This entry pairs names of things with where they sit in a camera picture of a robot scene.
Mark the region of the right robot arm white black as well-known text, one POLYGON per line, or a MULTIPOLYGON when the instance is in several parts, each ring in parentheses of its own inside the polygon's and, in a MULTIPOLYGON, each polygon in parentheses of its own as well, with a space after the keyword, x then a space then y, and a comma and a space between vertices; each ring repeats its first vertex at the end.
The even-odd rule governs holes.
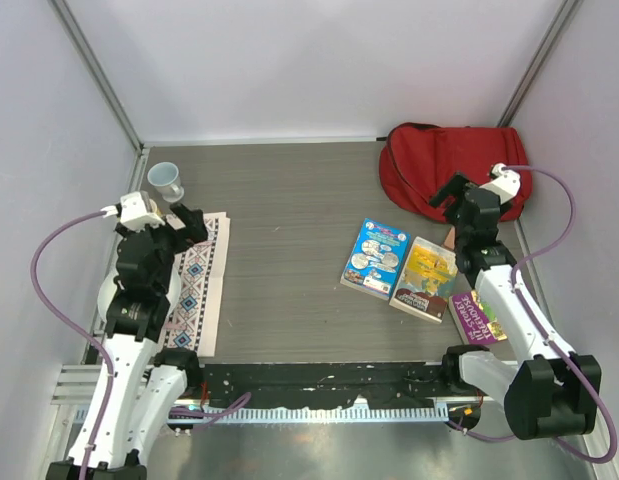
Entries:
POLYGON ((550 325, 525 285, 520 268, 498 238, 498 223, 521 180, 499 164, 491 182, 479 186, 454 174, 430 199, 455 229, 456 265, 481 300, 495 312, 517 359, 517 367, 484 347, 452 347, 453 362, 440 371, 446 391, 473 386, 504 409, 520 440, 585 435, 595 426, 601 367, 579 355, 550 325))

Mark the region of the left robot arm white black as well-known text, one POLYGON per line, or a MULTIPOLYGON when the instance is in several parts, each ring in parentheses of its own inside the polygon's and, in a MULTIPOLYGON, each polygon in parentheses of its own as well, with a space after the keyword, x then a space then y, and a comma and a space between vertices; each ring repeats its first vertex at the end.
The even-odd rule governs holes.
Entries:
POLYGON ((203 370, 197 354, 158 345, 181 290, 175 257, 208 238, 202 210, 181 202, 170 210, 180 227, 170 224, 149 201, 129 194, 57 228, 34 253, 30 276, 38 297, 102 357, 82 430, 67 458, 49 465, 49 479, 146 478, 148 457, 175 401, 192 398, 201 389, 203 370), (116 264, 98 296, 105 335, 97 340, 43 292, 38 263, 44 249, 64 231, 108 217, 115 218, 121 241, 116 264))

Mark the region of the yellow paperback book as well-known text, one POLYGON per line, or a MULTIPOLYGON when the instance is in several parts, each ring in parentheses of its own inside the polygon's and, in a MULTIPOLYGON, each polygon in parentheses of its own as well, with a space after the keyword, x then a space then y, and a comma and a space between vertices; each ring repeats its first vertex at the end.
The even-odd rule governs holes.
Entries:
POLYGON ((404 262, 389 305, 440 324, 458 273, 455 254, 416 237, 404 262))

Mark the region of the red backpack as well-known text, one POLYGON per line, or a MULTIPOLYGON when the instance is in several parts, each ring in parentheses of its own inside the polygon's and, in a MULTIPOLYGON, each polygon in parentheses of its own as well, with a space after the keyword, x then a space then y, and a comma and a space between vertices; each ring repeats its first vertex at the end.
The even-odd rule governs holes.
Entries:
POLYGON ((379 157, 379 179, 398 207, 444 222, 429 201, 456 173, 482 185, 498 163, 526 166, 528 158, 515 129, 439 127, 406 122, 394 127, 379 157))

